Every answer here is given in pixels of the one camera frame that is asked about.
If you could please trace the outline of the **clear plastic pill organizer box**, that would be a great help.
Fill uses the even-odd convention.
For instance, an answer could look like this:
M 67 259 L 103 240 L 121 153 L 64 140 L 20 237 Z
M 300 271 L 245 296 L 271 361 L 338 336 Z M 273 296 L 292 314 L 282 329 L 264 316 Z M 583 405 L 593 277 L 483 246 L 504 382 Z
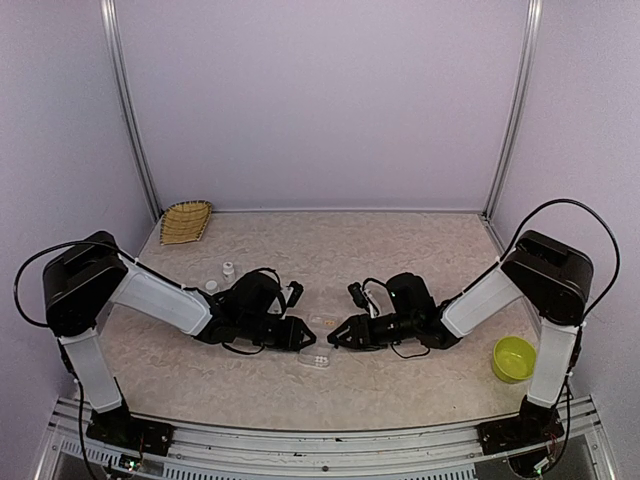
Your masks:
M 335 321 L 334 327 L 326 327 L 324 325 L 325 320 Z M 310 347 L 307 347 L 299 352 L 297 359 L 298 362 L 304 366 L 314 369 L 326 370 L 330 366 L 331 355 L 335 352 L 334 346 L 328 343 L 327 336 L 338 326 L 338 319 L 329 315 L 310 315 L 306 319 L 306 324 L 316 335 L 316 343 Z M 327 365 L 315 365 L 315 356 L 326 356 L 329 359 Z

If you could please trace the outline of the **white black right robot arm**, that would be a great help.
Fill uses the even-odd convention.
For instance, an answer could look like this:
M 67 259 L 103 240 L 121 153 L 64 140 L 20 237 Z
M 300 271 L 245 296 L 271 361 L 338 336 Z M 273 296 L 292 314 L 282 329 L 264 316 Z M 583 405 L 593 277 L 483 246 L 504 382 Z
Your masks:
M 384 282 L 393 311 L 347 318 L 327 337 L 335 347 L 371 350 L 405 339 L 428 349 L 446 350 L 515 301 L 524 298 L 541 317 L 541 334 L 528 407 L 513 419 L 511 433 L 523 444 L 535 442 L 551 424 L 584 321 L 594 266 L 583 252 L 534 230 L 518 238 L 471 285 L 437 304 L 422 277 L 404 272 Z

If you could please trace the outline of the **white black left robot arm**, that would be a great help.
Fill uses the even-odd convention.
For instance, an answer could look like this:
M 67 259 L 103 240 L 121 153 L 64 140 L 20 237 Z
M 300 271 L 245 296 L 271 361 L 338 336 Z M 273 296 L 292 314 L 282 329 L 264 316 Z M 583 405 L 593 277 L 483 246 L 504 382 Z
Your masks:
M 317 337 L 304 320 L 289 315 L 303 293 L 283 285 L 270 268 L 250 271 L 229 288 L 211 294 L 155 272 L 98 231 L 62 246 L 43 269 L 47 326 L 58 339 L 71 371 L 102 430 L 121 445 L 140 434 L 102 353 L 97 320 L 109 305 L 121 305 L 162 321 L 202 343 L 229 349 L 243 339 L 258 349 L 299 352 Z

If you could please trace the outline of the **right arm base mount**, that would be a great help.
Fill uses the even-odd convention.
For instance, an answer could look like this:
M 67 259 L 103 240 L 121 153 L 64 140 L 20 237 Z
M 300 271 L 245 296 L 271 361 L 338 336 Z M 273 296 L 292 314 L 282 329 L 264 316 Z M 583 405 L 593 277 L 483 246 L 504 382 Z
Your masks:
M 551 441 L 565 434 L 557 407 L 543 407 L 522 399 L 515 416 L 480 423 L 476 430 L 484 455 Z

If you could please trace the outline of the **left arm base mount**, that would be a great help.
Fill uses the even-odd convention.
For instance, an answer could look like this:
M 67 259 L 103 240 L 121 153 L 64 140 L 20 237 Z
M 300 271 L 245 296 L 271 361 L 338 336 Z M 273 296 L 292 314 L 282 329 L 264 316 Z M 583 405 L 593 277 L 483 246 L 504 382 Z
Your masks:
M 105 444 L 165 457 L 173 439 L 174 426 L 131 414 L 125 400 L 121 405 L 99 413 L 91 411 L 86 435 Z

